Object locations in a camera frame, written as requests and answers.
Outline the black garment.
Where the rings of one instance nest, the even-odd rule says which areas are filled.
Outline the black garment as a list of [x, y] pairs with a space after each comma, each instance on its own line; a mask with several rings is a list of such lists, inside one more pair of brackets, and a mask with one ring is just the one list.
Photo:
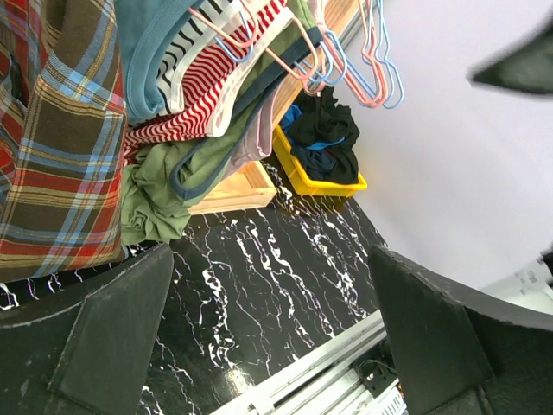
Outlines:
[[293, 119], [283, 127], [293, 144], [310, 150], [341, 147], [351, 150], [359, 137], [351, 108], [338, 103], [334, 88], [325, 87], [317, 95], [300, 93], [292, 107]]

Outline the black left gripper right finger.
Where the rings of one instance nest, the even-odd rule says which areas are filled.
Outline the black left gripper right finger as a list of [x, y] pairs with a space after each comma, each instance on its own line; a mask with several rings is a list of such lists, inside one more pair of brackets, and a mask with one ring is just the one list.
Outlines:
[[551, 251], [481, 290], [383, 246], [369, 268], [409, 413], [551, 413]]

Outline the pink garment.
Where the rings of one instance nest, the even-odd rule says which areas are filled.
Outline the pink garment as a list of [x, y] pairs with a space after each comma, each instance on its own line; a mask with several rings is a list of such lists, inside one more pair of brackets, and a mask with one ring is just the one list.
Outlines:
[[279, 89], [279, 86], [275, 86], [271, 93], [266, 93], [253, 109], [246, 122], [243, 138], [230, 158], [224, 179], [241, 170], [245, 165], [261, 161], [271, 154], [274, 130], [273, 109]]

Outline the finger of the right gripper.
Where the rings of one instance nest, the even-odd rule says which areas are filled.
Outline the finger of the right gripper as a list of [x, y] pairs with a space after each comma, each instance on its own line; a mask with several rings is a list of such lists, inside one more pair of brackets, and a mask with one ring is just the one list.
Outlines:
[[552, 18], [468, 76], [472, 84], [530, 95], [552, 94]]

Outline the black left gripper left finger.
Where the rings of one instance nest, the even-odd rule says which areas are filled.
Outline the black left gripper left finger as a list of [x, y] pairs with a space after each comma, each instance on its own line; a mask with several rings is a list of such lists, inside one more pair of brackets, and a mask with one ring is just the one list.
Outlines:
[[134, 414], [174, 267], [166, 244], [1, 313], [3, 414]]

